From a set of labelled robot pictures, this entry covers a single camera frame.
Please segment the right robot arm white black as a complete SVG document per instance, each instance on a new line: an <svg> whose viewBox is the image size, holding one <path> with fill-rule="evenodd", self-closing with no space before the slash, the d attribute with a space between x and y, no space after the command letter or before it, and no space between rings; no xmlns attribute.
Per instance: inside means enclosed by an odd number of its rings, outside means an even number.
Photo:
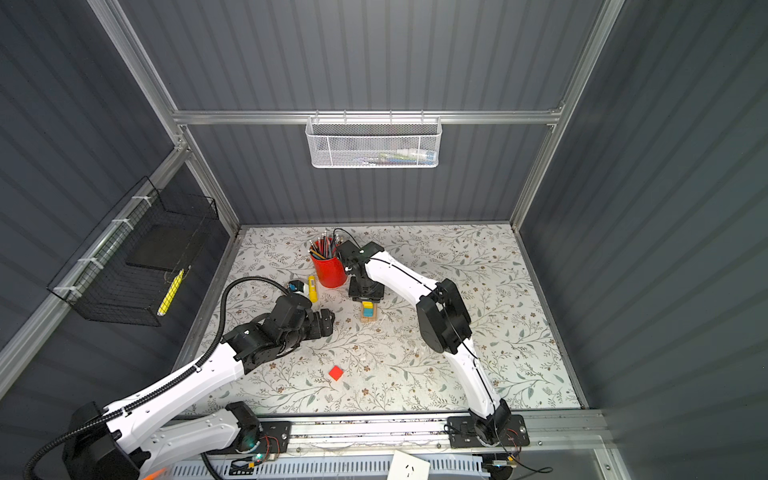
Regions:
<svg viewBox="0 0 768 480"><path fill-rule="evenodd" d="M511 409L476 353L471 317L456 284L413 271L375 242L358 246L347 240L337 248L337 256L358 288L360 300L383 286L415 308L422 339L447 359L464 390L477 437L488 446L499 444Z"/></svg>

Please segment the yellow marker in black basket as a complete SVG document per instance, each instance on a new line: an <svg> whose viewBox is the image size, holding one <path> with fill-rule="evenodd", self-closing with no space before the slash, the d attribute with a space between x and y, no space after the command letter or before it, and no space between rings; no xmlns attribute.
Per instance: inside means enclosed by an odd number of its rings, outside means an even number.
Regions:
<svg viewBox="0 0 768 480"><path fill-rule="evenodd" d="M163 297L162 301L160 302L160 305L158 306L158 309L156 311L156 315L158 317L163 317L168 313L176 297L176 294L185 278L185 274L186 274L185 270L181 269L171 281L168 287L168 290L166 291L166 294Z"/></svg>

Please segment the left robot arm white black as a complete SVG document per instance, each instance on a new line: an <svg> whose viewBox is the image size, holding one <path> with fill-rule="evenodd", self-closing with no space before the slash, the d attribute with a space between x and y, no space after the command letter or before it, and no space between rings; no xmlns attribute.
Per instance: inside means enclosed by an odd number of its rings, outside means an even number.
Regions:
<svg viewBox="0 0 768 480"><path fill-rule="evenodd" d="M94 403L80 408L68 432L26 462L23 478L38 478L38 463L61 447L73 479L140 479L159 460L144 442L177 414L257 367L293 353L302 342L332 334L331 310L313 310L309 298L274 280L268 283L281 294L273 310L226 332L228 296L245 281L239 278L224 288L214 339L200 357L134 395L103 408Z"/></svg>

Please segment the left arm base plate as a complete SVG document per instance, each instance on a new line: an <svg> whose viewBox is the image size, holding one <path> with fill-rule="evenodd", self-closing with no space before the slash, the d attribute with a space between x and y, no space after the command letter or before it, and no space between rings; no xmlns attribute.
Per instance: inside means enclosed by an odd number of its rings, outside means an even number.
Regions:
<svg viewBox="0 0 768 480"><path fill-rule="evenodd" d="M280 454L287 450L291 438L292 423L288 421L261 422L258 427L242 429L233 443L222 449L208 451L209 455L256 455Z"/></svg>

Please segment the small red cube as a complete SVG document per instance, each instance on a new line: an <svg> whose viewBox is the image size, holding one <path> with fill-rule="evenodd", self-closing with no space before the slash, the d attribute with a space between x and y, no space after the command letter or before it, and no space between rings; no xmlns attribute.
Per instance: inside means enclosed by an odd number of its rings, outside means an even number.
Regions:
<svg viewBox="0 0 768 480"><path fill-rule="evenodd" d="M329 371L329 376L330 376L330 377L331 377L331 378L332 378L334 381L339 381L339 380L341 379L341 377L343 376L343 374L344 374L344 370L343 370L342 368L340 368L339 366L334 366L334 367L333 367L333 368L332 368L332 369Z"/></svg>

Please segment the markers in white basket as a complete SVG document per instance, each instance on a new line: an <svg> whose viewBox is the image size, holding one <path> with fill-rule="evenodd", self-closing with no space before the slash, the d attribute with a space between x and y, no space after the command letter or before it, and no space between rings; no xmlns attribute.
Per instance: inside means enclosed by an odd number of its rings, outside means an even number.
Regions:
<svg viewBox="0 0 768 480"><path fill-rule="evenodd" d="M357 161L380 166L434 166L438 163L438 152L419 148L386 150L367 153Z"/></svg>

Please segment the coloured pencils bunch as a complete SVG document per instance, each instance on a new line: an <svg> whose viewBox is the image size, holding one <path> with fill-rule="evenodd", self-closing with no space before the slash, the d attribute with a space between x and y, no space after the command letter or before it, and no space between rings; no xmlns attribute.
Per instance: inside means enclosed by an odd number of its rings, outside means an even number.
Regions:
<svg viewBox="0 0 768 480"><path fill-rule="evenodd" d="M318 261L331 260L338 256L339 236L335 233L324 233L309 244L309 255Z"/></svg>

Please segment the white power socket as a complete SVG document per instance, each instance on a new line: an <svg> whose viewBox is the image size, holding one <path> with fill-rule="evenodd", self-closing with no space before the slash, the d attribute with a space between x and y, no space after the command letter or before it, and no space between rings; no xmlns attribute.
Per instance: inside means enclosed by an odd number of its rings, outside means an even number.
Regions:
<svg viewBox="0 0 768 480"><path fill-rule="evenodd" d="M387 480L427 480L431 465L427 460L395 451L387 473Z"/></svg>

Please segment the yellow highlighter on table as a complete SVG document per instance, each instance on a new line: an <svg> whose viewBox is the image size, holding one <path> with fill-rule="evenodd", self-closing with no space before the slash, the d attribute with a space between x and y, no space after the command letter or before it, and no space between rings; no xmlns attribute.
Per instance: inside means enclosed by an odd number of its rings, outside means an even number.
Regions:
<svg viewBox="0 0 768 480"><path fill-rule="evenodd" d="M316 278L313 275L308 277L308 295L312 303L316 303L319 299L316 287Z"/></svg>

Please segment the red pencil cup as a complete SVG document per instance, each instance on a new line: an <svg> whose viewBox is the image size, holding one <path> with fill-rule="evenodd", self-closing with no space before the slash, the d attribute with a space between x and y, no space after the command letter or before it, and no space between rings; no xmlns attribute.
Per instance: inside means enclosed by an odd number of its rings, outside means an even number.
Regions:
<svg viewBox="0 0 768 480"><path fill-rule="evenodd" d="M310 258L322 286L334 289L346 283L347 274L338 257L324 257L315 250L310 250Z"/></svg>

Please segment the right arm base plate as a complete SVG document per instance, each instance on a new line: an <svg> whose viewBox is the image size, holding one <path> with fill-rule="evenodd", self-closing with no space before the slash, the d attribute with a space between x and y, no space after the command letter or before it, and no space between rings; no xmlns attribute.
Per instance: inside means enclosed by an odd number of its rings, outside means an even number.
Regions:
<svg viewBox="0 0 768 480"><path fill-rule="evenodd" d="M477 425L477 421L469 415L448 417L444 432L449 437L450 446L454 449L490 447L478 435ZM521 415L511 415L504 424L492 423L485 432L495 441L493 447L519 448L530 445L528 429Z"/></svg>

